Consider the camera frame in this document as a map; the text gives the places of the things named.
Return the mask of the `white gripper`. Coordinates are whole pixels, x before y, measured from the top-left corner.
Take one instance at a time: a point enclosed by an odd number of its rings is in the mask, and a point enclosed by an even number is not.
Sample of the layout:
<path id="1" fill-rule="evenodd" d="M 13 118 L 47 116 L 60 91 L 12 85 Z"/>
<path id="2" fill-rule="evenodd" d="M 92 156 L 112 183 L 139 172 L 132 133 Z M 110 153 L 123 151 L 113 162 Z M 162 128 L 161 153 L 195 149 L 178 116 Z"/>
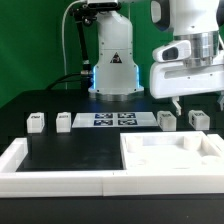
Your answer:
<path id="1" fill-rule="evenodd" d="M 181 61 L 154 63 L 150 70 L 150 93 L 156 98 L 172 98 L 176 115 L 181 116 L 179 96 L 224 91 L 224 56 L 209 66 L 186 68 Z M 217 100 L 224 110 L 224 92 Z"/>

